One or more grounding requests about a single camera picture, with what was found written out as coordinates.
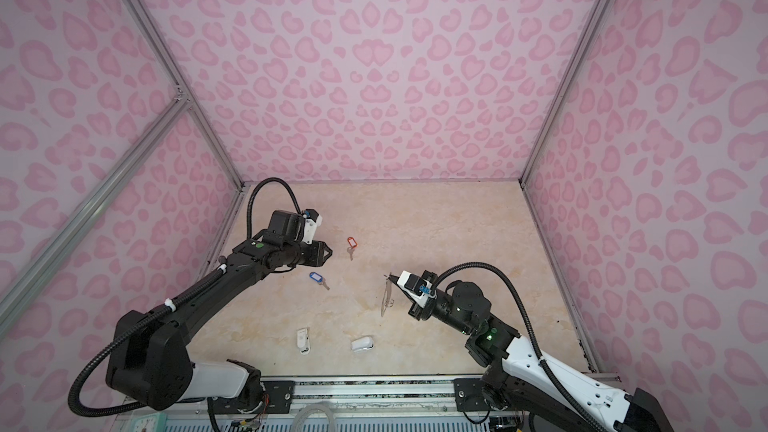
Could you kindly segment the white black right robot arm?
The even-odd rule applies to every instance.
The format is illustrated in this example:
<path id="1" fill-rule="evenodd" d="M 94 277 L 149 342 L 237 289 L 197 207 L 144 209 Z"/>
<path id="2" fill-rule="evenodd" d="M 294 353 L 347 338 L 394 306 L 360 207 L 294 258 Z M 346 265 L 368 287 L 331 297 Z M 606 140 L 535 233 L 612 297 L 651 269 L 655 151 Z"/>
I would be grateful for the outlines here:
<path id="1" fill-rule="evenodd" d="M 638 388 L 628 393 L 550 356 L 491 312 L 491 302 L 472 282 L 447 291 L 437 276 L 408 271 L 388 281 L 411 301 L 409 315 L 434 318 L 466 336 L 465 348 L 484 368 L 481 394 L 491 409 L 524 410 L 563 431 L 671 431 L 660 402 Z"/>

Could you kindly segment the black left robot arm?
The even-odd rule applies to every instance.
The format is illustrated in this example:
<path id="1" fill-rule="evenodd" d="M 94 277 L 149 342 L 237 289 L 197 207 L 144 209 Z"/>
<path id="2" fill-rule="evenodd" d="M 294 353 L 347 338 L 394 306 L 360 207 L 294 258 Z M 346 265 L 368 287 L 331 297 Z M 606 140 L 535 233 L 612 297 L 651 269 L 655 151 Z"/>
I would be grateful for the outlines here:
<path id="1" fill-rule="evenodd" d="M 268 227 L 237 245 L 199 282 L 146 313 L 131 311 L 115 330 L 107 385 L 142 406 L 164 410 L 189 399 L 235 399 L 255 408 L 263 389 L 260 372 L 241 361 L 205 362 L 187 346 L 200 329 L 239 294 L 278 271 L 321 267 L 332 255 L 315 238 L 322 222 L 314 209 L 276 211 Z"/>

